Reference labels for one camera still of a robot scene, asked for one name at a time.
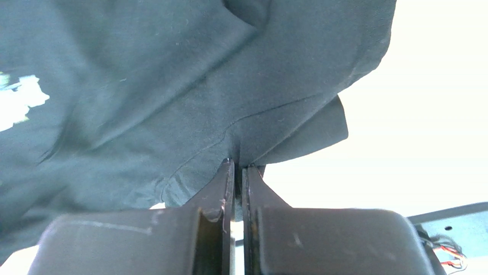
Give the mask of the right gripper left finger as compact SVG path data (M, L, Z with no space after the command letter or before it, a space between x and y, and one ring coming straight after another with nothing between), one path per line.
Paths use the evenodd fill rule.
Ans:
M180 207L63 215L29 269L43 275L234 274L235 164Z

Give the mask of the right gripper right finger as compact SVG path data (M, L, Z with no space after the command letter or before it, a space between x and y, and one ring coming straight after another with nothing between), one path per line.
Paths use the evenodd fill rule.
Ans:
M246 274L433 274L416 230L381 209L293 208L242 171Z

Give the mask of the black floral t shirt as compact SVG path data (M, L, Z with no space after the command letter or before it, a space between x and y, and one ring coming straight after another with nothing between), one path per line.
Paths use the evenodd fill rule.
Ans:
M395 1L2 1L1 261L69 213L178 207L224 159L348 137Z

